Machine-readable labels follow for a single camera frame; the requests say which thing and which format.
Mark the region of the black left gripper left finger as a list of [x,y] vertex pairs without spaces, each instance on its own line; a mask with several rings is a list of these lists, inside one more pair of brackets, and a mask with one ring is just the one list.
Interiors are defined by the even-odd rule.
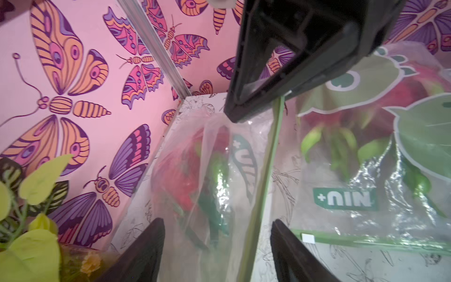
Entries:
[[96,280],[98,282],[157,281],[165,240],[162,218],[156,218],[119,257],[118,261]]

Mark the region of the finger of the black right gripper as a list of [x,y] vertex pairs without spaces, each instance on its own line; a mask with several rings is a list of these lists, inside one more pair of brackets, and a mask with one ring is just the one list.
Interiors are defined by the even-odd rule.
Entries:
[[389,36],[404,1],[246,1],[224,113],[234,123],[350,70]]

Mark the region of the clear zip-top bag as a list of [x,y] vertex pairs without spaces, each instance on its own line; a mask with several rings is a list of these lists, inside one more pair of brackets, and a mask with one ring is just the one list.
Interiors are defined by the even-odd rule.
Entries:
[[103,281],[250,281],[286,104],[232,123],[224,102],[182,103],[145,185],[152,221]]

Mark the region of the red dragon fruit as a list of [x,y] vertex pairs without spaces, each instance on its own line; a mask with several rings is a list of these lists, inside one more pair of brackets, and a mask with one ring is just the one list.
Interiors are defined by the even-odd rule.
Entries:
[[214,228],[228,228],[230,137],[227,126],[202,127],[160,157],[153,188],[179,225],[200,213]]

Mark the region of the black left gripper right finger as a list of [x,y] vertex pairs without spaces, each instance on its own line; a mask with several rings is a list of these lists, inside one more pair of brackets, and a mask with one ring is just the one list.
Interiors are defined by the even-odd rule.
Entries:
[[270,243],[279,282],[339,282],[279,219],[272,223]]

